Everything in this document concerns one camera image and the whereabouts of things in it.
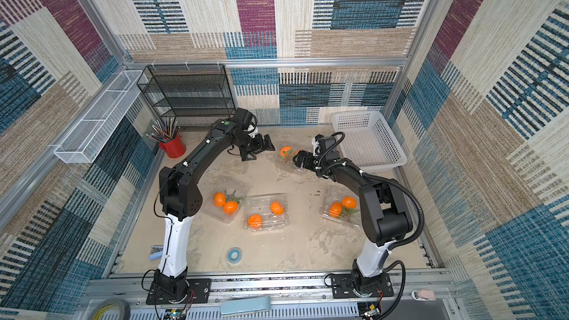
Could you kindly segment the orange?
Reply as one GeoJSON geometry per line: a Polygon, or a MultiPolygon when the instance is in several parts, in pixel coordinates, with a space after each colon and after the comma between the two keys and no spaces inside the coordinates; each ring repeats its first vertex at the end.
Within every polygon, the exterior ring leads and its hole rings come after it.
{"type": "Polygon", "coordinates": [[[293,157],[293,149],[290,146],[284,146],[280,149],[279,155],[282,159],[288,159],[293,157]]]}

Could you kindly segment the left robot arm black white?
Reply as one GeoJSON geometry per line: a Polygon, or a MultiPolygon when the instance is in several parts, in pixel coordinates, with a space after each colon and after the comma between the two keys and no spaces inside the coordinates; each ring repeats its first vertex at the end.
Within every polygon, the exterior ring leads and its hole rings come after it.
{"type": "Polygon", "coordinates": [[[149,290],[158,302],[179,304],[191,296],[187,249],[192,221],[204,201],[199,181],[215,159],[231,148],[239,149],[237,156],[242,161],[253,161],[258,154],[275,150],[270,136],[259,133],[255,115],[238,108],[231,117],[213,123],[207,136],[180,163],[159,172],[156,199],[162,206],[165,235],[149,290]]]}

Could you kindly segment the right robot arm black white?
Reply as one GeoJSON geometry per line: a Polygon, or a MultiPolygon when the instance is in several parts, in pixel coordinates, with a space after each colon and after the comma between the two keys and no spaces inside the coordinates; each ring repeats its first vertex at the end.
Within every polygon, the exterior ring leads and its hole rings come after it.
{"type": "Polygon", "coordinates": [[[319,134],[312,141],[313,150],[297,152],[293,163],[347,187],[359,197],[367,241],[354,260],[346,284],[354,296],[369,297],[379,291],[389,296],[393,289],[388,285],[388,272],[397,263],[387,266],[385,262],[395,249],[419,238],[425,227],[424,211],[412,192],[397,180],[367,173],[342,158],[337,148],[344,139],[342,132],[319,134]]]}

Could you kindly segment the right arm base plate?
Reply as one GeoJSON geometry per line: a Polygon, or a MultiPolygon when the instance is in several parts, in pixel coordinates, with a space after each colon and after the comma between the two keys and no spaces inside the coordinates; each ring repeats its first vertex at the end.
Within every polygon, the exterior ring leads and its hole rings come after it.
{"type": "Polygon", "coordinates": [[[360,276],[357,271],[329,273],[325,276],[324,283],[331,289],[335,299],[394,296],[393,283],[386,273],[371,278],[360,276]]]}

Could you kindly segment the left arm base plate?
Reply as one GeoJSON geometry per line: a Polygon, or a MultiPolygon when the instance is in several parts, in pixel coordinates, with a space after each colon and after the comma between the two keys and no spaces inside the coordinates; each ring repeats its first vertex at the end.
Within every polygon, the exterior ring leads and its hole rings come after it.
{"type": "Polygon", "coordinates": [[[184,279],[153,281],[146,305],[206,304],[212,279],[184,279]]]}

